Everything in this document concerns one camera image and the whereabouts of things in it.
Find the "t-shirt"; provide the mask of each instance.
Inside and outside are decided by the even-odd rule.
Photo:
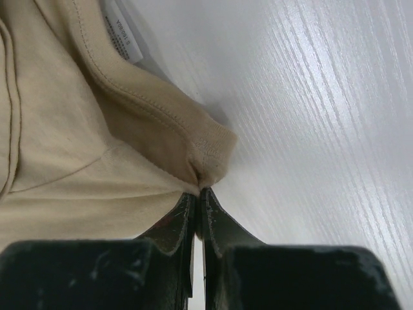
[[[127,238],[227,171],[236,137],[125,61],[98,0],[0,0],[0,250]]]

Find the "white wooden surface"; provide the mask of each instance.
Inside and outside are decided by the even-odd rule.
[[[371,249],[413,309],[413,1],[124,4],[143,66],[239,134],[222,205],[268,243]]]

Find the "clothing tag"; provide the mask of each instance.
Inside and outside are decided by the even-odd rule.
[[[114,0],[104,0],[102,11],[106,30],[119,55],[134,65],[141,61],[141,50],[117,3]]]

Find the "seam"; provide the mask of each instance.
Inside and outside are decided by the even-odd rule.
[[[17,89],[17,81],[15,79],[15,57],[13,53],[13,41],[10,36],[10,33],[8,32],[8,29],[6,25],[3,23],[3,21],[0,19],[0,37],[3,41],[3,46],[4,46],[4,52],[5,52],[5,78],[6,78],[6,87],[7,87],[7,94],[8,94],[8,100],[10,104],[10,123],[9,123],[9,128],[10,128],[10,136],[8,139],[8,167],[7,167],[7,178],[5,181],[5,184],[3,188],[0,190],[0,202],[4,199],[6,194],[9,193],[10,188],[12,187],[12,184],[15,179],[16,171],[17,171],[17,165],[19,162],[19,146],[20,146],[20,131],[21,131],[21,113],[20,113],[20,97],[19,97],[19,91]],[[12,84],[13,86],[10,86],[10,75],[12,75],[13,81]],[[10,90],[10,88],[15,87],[15,95],[17,98],[13,98],[13,90]],[[16,130],[14,127],[14,123],[18,121],[18,129]]]
[[[54,180],[52,180],[52,181],[48,181],[48,182],[46,182],[46,183],[42,183],[42,184],[39,184],[39,185],[36,185],[36,186],[33,186],[33,187],[29,187],[28,189],[21,189],[20,191],[10,191],[10,194],[15,194],[15,193],[21,193],[21,192],[30,191],[30,190],[32,190],[32,189],[36,189],[36,188],[38,188],[38,187],[42,187],[42,186],[45,186],[45,185],[49,185],[49,184],[51,184],[51,183],[54,183],[54,182],[57,182],[57,181],[61,181],[61,180],[65,179],[65,178],[68,178],[68,177],[70,177],[70,176],[73,176],[74,174],[78,173],[79,171],[81,171],[81,170],[83,170],[83,169],[86,169],[87,167],[90,167],[90,166],[93,165],[94,163],[96,163],[96,162],[98,162],[99,160],[101,160],[102,157],[103,157],[106,153],[111,152],[111,151],[113,151],[113,150],[116,150],[117,148],[122,147],[123,145],[126,145],[126,143],[125,143],[125,142],[120,142],[120,143],[118,143],[117,145],[114,145],[113,147],[110,147],[110,148],[106,149],[106,150],[102,153],[102,155],[100,155],[98,158],[96,158],[95,160],[93,160],[93,161],[91,161],[90,163],[86,164],[85,166],[82,166],[82,167],[78,168],[77,170],[75,170],[74,172],[71,172],[70,174],[66,174],[66,175],[64,175],[64,176],[62,176],[62,177],[60,177],[60,178],[54,179]]]
[[[89,46],[89,44],[88,44],[88,39],[87,39],[86,32],[85,32],[85,30],[84,30],[84,26],[83,26],[83,22],[82,22],[83,18],[82,18],[82,16],[81,16],[81,13],[80,13],[79,6],[78,6],[78,4],[77,4],[77,1],[76,1],[76,0],[72,0],[72,3],[73,3],[73,5],[74,5],[74,7],[75,7],[75,9],[76,9],[77,21],[78,21],[78,25],[79,25],[79,29],[80,29],[80,34],[81,34],[81,37],[82,37],[82,40],[83,40],[83,44],[84,44],[84,46],[86,47],[86,52],[87,52],[90,60],[92,61],[92,63],[93,63],[94,66],[96,67],[96,69],[99,71],[99,73],[102,75],[102,77],[104,77],[104,79],[105,79],[108,83],[110,83],[115,89],[117,89],[118,92],[116,92],[114,89],[111,89],[110,87],[106,86],[102,81],[100,81],[99,76],[97,76],[96,73],[92,72],[92,74],[93,74],[93,75],[95,76],[95,78],[98,80],[99,84],[101,84],[101,86],[104,87],[104,88],[106,89],[106,91],[108,90],[109,92],[111,92],[111,93],[113,93],[113,94],[121,95],[121,96],[123,97],[123,99],[125,99],[129,104],[132,104],[133,106],[137,107],[138,109],[146,112],[149,116],[152,116],[154,119],[158,120],[158,122],[160,122],[160,123],[161,123],[162,125],[164,125],[166,128],[171,129],[173,132],[175,132],[183,141],[187,141],[187,140],[188,140],[196,149],[199,150],[199,147],[198,147],[198,145],[197,145],[198,143],[194,143],[194,142],[190,141],[190,139],[189,139],[188,137],[183,136],[182,133],[177,132],[177,131],[175,130],[175,128],[173,128],[172,126],[166,124],[166,123],[165,123],[164,121],[162,121],[160,118],[158,118],[158,117],[155,116],[153,113],[151,113],[151,111],[149,111],[149,108],[145,108],[145,107],[142,107],[142,106],[138,105],[137,103],[135,103],[135,102],[134,102],[133,100],[131,100],[130,98],[127,98],[126,95],[131,95],[131,96],[135,97],[136,99],[139,99],[139,100],[143,101],[144,103],[150,105],[151,107],[156,108],[159,112],[161,112],[161,113],[162,113],[163,115],[165,115],[168,119],[170,119],[175,125],[177,125],[181,130],[183,130],[183,132],[184,132],[185,134],[187,134],[188,136],[190,136],[189,131],[188,131],[188,130],[185,128],[185,126],[184,126],[184,125],[186,125],[186,123],[185,123],[184,120],[182,120],[181,118],[177,117],[176,115],[170,115],[169,113],[167,113],[167,112],[164,110],[164,108],[160,107],[160,106],[157,104],[156,101],[153,101],[153,100],[151,100],[151,99],[148,99],[148,98],[146,98],[146,97],[144,97],[144,96],[142,96],[142,95],[134,92],[133,90],[130,90],[130,89],[128,89],[128,88],[122,87],[121,85],[118,85],[117,83],[113,82],[113,80],[110,79],[107,75],[105,75],[105,74],[103,73],[103,71],[101,70],[101,67],[96,63],[96,61],[95,61],[95,59],[94,59],[94,57],[93,57],[93,55],[92,55],[92,50],[91,50],[91,48],[90,48],[90,46]],[[215,151],[214,153],[216,153],[216,149],[213,148],[213,147],[211,147],[209,144],[208,144],[207,149],[212,149],[212,150]],[[217,158],[217,157],[215,157],[215,156],[211,156],[211,157],[213,157],[213,158],[215,158],[216,160],[219,160],[219,161],[221,162],[221,159],[220,159],[220,158]],[[202,162],[201,162],[201,164],[202,164],[202,169],[205,168],[205,162],[206,162],[206,160],[202,160]]]

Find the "clamp jaw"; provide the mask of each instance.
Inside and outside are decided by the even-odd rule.
[[[135,240],[12,244],[0,255],[0,309],[188,309],[195,234],[207,310],[400,309],[366,249],[266,245],[211,189],[182,195]]]

